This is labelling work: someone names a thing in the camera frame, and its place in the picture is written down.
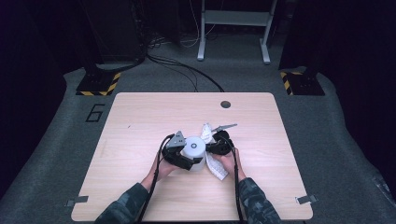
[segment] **person's right hand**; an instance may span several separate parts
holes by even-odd
[[[238,165],[238,182],[246,178],[244,171],[242,170],[241,161],[239,160],[239,150],[235,148],[236,162]],[[235,177],[235,160],[233,159],[233,153],[230,151],[227,155],[221,156],[217,154],[212,154],[215,160],[218,160],[223,165],[224,169],[230,174],[230,176]]]

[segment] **person's left hand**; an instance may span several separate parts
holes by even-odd
[[[158,173],[158,178],[157,181],[160,181],[161,179],[169,176],[172,171],[179,169],[177,166],[172,165],[171,163],[167,162],[166,160],[162,160],[163,155],[161,154],[160,157],[160,167],[159,167],[159,173]],[[141,185],[149,191],[151,188],[152,180],[154,178],[154,173],[155,170],[157,169],[157,160],[158,157],[155,155],[154,162],[151,165],[151,169],[148,172],[148,175],[142,180]]]

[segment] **gray carpet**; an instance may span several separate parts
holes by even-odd
[[[270,48],[270,65],[262,62],[259,38],[229,35],[207,41],[204,62],[196,61],[197,45],[178,48],[163,44],[149,54],[195,67],[225,91],[271,92],[275,96],[306,191],[319,199],[312,204],[314,216],[306,223],[396,223],[396,208],[373,181],[377,170],[346,130],[333,84],[319,74],[326,96],[288,96],[277,70],[284,36],[276,35]],[[114,97],[124,91],[194,91],[186,76],[193,82],[195,76],[188,70],[175,69],[184,75],[145,60],[121,73],[110,96],[77,96],[75,89],[84,70],[65,74],[64,100],[34,154],[0,202],[0,223],[73,223],[73,208],[64,204],[78,196]],[[202,76],[197,75],[197,84],[198,91],[219,91]],[[103,110],[102,117],[98,122],[85,122],[95,104],[104,104],[96,107]]]

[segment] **metal bracket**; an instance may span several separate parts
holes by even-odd
[[[181,131],[178,131],[175,134],[175,136],[173,136],[173,138],[169,140],[168,144],[166,144],[166,147],[184,147],[184,146],[186,146],[186,141]]]
[[[212,132],[219,132],[219,131],[224,131],[224,129],[232,128],[233,126],[236,126],[237,124],[230,124],[230,125],[220,125],[218,128],[212,130]]]
[[[85,203],[88,201],[88,196],[78,196],[74,199],[67,200],[65,207],[73,207],[76,203]]]
[[[315,195],[304,196],[304,197],[301,197],[301,198],[297,198],[296,197],[296,202],[299,203],[299,204],[315,203],[317,201],[318,201],[318,198]]]

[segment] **yellow black warning tape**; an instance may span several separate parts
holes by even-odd
[[[121,73],[118,73],[114,76],[113,81],[111,82],[110,87],[108,88],[107,91],[77,91],[76,95],[111,95],[113,93],[114,89],[116,89],[117,82],[119,81],[121,76]]]
[[[299,72],[291,72],[291,73],[294,75],[302,75],[302,73],[299,73]],[[285,89],[286,89],[286,92],[288,93],[288,95],[293,95],[293,90],[291,89],[291,86],[289,84],[287,74],[285,72],[281,72],[280,76],[282,77],[283,84],[285,85]]]

